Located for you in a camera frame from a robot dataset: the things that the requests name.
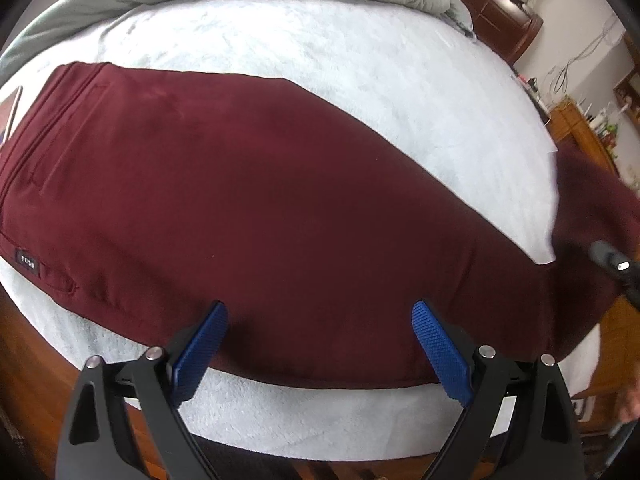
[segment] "human hand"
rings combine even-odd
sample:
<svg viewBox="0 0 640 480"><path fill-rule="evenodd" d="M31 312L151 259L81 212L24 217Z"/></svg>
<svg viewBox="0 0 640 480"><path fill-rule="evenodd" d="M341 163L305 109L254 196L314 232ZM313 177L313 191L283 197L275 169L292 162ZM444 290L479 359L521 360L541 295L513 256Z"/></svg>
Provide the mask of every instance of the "human hand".
<svg viewBox="0 0 640 480"><path fill-rule="evenodd" d="M636 363L633 383L625 393L618 418L623 424L640 418L640 363Z"/></svg>

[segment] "power cord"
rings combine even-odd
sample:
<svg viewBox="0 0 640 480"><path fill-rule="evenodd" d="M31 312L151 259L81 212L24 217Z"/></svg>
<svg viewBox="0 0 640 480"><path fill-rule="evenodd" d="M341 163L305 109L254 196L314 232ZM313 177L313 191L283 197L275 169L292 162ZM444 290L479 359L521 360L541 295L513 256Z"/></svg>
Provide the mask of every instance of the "power cord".
<svg viewBox="0 0 640 480"><path fill-rule="evenodd" d="M607 43L608 45L612 45L612 43L609 42L607 37L609 33L616 27L616 25L618 24L618 21L619 20L618 20L618 17L616 16L616 13L615 12L612 13L612 15L602 25L602 32L596 38L594 38L594 40L591 41L591 43L588 44L587 47L585 47L585 49L580 54L570 58L569 61L567 61L567 63L563 67L559 67L558 65L555 65L546 74L544 80L542 81L541 86L542 88L544 88L546 84L546 80L550 76L553 76L551 79L551 82L549 83L548 93L547 93L547 96L550 98L549 99L550 102L553 101L553 97L558 95L560 92L562 95L566 94L569 86L569 69L575 62L582 61L583 59L587 59L598 49L598 47L603 42Z"/></svg>

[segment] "blue textured gripper pad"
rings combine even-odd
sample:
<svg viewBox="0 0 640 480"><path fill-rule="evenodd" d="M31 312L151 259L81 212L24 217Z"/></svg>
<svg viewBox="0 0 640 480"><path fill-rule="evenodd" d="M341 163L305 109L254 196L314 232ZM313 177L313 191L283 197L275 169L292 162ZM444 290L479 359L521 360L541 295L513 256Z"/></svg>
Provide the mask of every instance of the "blue textured gripper pad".
<svg viewBox="0 0 640 480"><path fill-rule="evenodd" d="M194 396L212 357L222 343L228 326L226 306L218 302L193 335L172 368L172 401Z"/></svg>
<svg viewBox="0 0 640 480"><path fill-rule="evenodd" d="M466 408L473 399L469 369L453 341L423 301L414 305L414 333L433 366L444 391Z"/></svg>

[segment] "cable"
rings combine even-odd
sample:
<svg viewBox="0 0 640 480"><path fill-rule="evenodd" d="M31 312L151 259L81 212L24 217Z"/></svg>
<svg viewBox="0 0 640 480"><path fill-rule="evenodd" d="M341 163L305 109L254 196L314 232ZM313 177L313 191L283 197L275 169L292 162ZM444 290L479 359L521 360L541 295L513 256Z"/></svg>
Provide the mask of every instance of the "cable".
<svg viewBox="0 0 640 480"><path fill-rule="evenodd" d="M605 106L605 108L604 108L604 110L605 110L605 115L606 115L607 117L611 117L611 114L609 113L609 107L610 107L611 105L613 105L613 111L614 111L614 112L618 112L618 114L620 114L620 108L615 104L615 102L613 102L613 101L609 101L609 102L607 103L607 106Z"/></svg>
<svg viewBox="0 0 640 480"><path fill-rule="evenodd" d="M618 24L618 17L616 13L612 13L612 15L607 19L606 22L602 25L602 32L588 44L585 49L575 57L572 57L567 61L567 63L560 69L558 73L553 77L551 83L549 83L549 90L547 95L552 97L553 95L557 95L562 92L562 94L566 94L566 91L569 86L569 69L571 66L577 62L587 59L591 56L598 47L603 43L611 44L607 40L609 33L613 30L613 28ZM558 65L555 65L545 76L543 79L543 85L545 84L547 78L551 76L554 72L558 70Z"/></svg>

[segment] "bedsheet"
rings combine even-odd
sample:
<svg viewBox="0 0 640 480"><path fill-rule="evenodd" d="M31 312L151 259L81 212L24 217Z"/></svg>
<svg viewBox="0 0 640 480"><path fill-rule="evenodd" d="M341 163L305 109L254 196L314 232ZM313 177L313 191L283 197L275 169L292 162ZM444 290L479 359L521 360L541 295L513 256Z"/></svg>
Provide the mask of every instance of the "bedsheet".
<svg viewBox="0 0 640 480"><path fill-rule="evenodd" d="M436 18L344 0L180 0L139 6L36 56L0 89L25 86L18 119L55 66L121 66L284 76L369 125L538 262L552 259L553 143L506 65ZM91 354L132 358L140 345L71 314L5 262L0 281L75 366ZM584 389L597 328L562 370ZM384 460L433 452L459 407L437 384L402 390L301 390L208 370L182 408L191 431L261 452ZM503 431L509 409L496 431Z"/></svg>

